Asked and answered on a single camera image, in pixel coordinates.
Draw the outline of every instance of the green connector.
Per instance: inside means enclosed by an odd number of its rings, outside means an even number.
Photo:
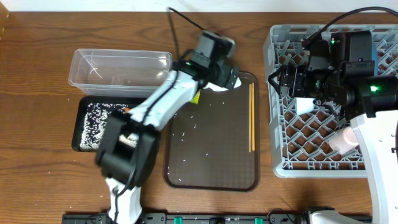
[[[254,224],[262,224],[262,218],[255,218]]]
[[[174,217],[174,224],[182,224],[182,217]]]

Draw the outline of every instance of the white plastic basket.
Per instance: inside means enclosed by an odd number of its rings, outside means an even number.
[[[263,46],[266,81],[281,65],[308,62],[300,41],[324,25],[275,25]],[[398,76],[398,25],[333,25],[322,33],[330,42],[332,32],[370,30],[378,52],[379,75]],[[360,148],[344,155],[332,151],[327,140],[349,125],[324,107],[297,116],[295,99],[279,96],[268,85],[269,134],[274,174],[278,177],[366,177]],[[341,106],[330,104],[336,111]]]

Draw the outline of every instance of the black tray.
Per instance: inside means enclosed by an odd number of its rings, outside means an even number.
[[[72,138],[72,149],[82,152],[80,149],[81,134],[83,132],[85,116],[87,113],[87,106],[90,103],[113,103],[113,104],[126,104],[133,108],[144,102],[145,98],[128,98],[128,97],[113,97],[113,96],[85,96],[80,100],[79,109],[77,111],[75,130]]]
[[[241,72],[236,90],[201,90],[171,120],[163,177],[171,187],[247,192],[259,183],[259,83]],[[249,84],[254,84],[255,151],[249,152]]]

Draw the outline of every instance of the wooden table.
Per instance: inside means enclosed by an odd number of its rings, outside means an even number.
[[[272,173],[262,45],[274,24],[325,24],[337,15],[189,13],[207,29],[233,38],[235,64],[259,79],[261,181],[249,193],[170,188],[162,178],[162,141],[155,169],[142,188],[143,206],[170,213],[267,213],[328,205],[342,213],[371,214],[366,179],[279,179]],[[397,21],[388,14],[360,14],[342,22]],[[198,30],[181,19],[175,23],[180,48],[194,47]],[[95,154],[71,148],[84,94],[68,84],[68,74],[80,48],[174,52],[164,13],[11,12],[0,41],[1,223],[60,223],[67,212],[109,207],[109,190],[94,164]]]

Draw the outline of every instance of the dark gray tray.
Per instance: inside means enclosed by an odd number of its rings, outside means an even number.
[[[171,121],[164,179],[171,187],[247,192],[259,182],[259,89],[240,73],[230,91],[202,90]],[[255,148],[249,152],[249,84],[254,83]]]

